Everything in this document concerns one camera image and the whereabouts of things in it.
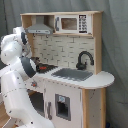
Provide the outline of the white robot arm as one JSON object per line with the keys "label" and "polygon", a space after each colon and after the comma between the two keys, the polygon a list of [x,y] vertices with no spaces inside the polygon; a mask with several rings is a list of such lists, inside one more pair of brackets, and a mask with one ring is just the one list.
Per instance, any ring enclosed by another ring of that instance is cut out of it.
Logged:
{"label": "white robot arm", "polygon": [[16,27],[13,33],[1,41],[1,61],[5,67],[0,70],[1,91],[6,113],[23,122],[18,128],[55,128],[53,123],[41,116],[33,107],[24,81],[36,74],[36,65],[23,27]]}

